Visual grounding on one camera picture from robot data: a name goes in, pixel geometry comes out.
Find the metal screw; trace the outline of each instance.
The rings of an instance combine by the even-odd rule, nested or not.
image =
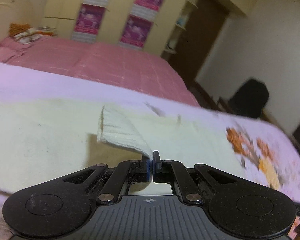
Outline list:
[[[104,194],[101,194],[98,197],[98,199],[101,200],[101,201],[104,201],[104,202],[109,202],[109,201],[114,199],[114,196],[111,195],[111,194],[108,194],[108,193],[104,193]]]
[[[192,194],[188,194],[186,196],[186,199],[191,201],[191,202],[197,202],[197,201],[201,200],[201,196],[199,194],[192,193]]]

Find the chair backrest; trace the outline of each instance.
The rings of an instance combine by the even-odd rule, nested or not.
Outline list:
[[[269,91],[263,82],[250,78],[229,100],[229,105],[238,115],[258,118],[269,99]]]

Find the gray ribbed plate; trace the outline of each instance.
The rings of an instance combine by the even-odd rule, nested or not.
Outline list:
[[[237,240],[215,227],[200,207],[184,205],[172,195],[123,196],[115,205],[97,208],[85,226],[59,239]]]

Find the pink bedspread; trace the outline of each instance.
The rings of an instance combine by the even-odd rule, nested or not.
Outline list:
[[[7,39],[1,45],[8,44],[11,47],[11,41],[7,42]],[[115,45],[44,38],[27,49],[19,50],[5,63],[97,81],[199,106],[181,77],[165,60]]]

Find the bed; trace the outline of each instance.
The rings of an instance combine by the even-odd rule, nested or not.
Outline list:
[[[110,102],[199,121],[223,133],[247,179],[300,202],[300,156],[279,129],[197,107],[175,71],[146,53],[60,38],[41,38],[30,46],[5,39],[10,22],[31,20],[31,10],[16,11],[21,5],[31,7],[28,0],[0,0],[0,62],[5,63],[0,63],[0,101],[68,98]],[[0,210],[6,197],[0,193]],[[0,239],[6,240],[9,231],[0,223]]]

